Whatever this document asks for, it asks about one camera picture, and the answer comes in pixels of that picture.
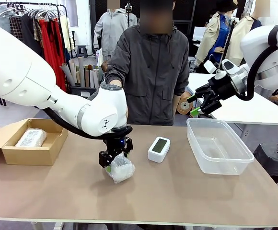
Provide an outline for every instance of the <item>open cardboard box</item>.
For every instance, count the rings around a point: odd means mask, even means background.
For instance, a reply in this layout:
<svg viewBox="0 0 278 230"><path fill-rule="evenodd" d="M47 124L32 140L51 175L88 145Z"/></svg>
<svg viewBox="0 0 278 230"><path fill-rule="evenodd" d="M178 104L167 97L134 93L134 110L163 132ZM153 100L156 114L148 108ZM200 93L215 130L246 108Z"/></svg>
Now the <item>open cardboard box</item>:
<svg viewBox="0 0 278 230"><path fill-rule="evenodd" d="M28 128L46 131L46 139L41 147L15 147ZM68 131L51 119L26 119L0 129L0 149L7 164L53 165Z"/></svg>

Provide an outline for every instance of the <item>window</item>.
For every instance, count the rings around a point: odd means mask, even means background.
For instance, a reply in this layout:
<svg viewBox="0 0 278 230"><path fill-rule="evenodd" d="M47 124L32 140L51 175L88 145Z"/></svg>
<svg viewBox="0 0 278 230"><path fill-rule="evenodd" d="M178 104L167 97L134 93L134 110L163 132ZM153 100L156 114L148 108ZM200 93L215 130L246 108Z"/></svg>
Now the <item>window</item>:
<svg viewBox="0 0 278 230"><path fill-rule="evenodd" d="M67 8L71 26L78 27L76 0L57 0L57 4L62 4Z"/></svg>

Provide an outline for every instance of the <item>bubble-wrapped object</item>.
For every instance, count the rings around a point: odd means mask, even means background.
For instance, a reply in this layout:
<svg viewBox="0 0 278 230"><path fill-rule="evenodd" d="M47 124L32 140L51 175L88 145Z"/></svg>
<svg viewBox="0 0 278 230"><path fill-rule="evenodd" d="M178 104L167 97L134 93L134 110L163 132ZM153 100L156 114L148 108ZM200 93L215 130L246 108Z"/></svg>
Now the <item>bubble-wrapped object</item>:
<svg viewBox="0 0 278 230"><path fill-rule="evenodd" d="M117 184L130 178L135 172L135 166L121 153L115 157L106 171Z"/></svg>
<svg viewBox="0 0 278 230"><path fill-rule="evenodd" d="M46 138L46 132L39 128L28 128L20 138L16 147L41 147Z"/></svg>

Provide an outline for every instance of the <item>white robotic arm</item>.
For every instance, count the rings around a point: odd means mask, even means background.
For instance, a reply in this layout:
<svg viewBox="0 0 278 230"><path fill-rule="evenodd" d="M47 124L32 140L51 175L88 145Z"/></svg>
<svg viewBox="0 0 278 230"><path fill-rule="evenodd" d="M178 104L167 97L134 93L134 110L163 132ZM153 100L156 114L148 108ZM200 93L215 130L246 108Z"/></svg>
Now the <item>white robotic arm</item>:
<svg viewBox="0 0 278 230"><path fill-rule="evenodd" d="M102 87L93 101L65 93L56 85L52 68L1 28L0 97L25 106L51 108L65 121L94 137L127 122L123 89Z"/></svg>
<svg viewBox="0 0 278 230"><path fill-rule="evenodd" d="M222 61L224 70L216 69L211 62L205 64L209 73L216 75L196 90L188 102L204 98L200 109L210 114L221 107L220 100L234 95L244 101L254 96L255 85L265 89L278 89L278 25L262 26L249 32L241 42L247 64L240 67L229 60Z"/></svg>

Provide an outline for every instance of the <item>floor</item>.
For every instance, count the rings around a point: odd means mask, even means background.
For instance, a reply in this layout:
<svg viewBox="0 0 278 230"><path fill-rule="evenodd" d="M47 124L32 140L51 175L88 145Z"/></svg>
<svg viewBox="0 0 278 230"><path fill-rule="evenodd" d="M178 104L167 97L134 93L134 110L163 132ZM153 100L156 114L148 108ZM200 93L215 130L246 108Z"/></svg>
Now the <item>floor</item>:
<svg viewBox="0 0 278 230"><path fill-rule="evenodd" d="M85 60L85 65L95 62L94 57L89 57ZM10 123L20 121L26 118L47 118L47 115L34 107L25 107L14 103L7 102L7 106L0 105L0 126L5 126ZM176 115L174 126L186 126L187 116ZM233 130L240 135L241 130L236 125L230 124ZM278 126L263 126L255 125L246 145L251 151L254 151L260 143L278 143ZM52 230L54 223L44 223L45 230ZM28 222L11 222L0 221L0 230L32 230L32 225ZM73 225L67 223L64 227L65 230L72 230ZM139 230L140 228L133 225L120 225L122 230ZM191 230L212 230L212 228L193 227ZM237 230L234 228L217 228L218 230Z"/></svg>

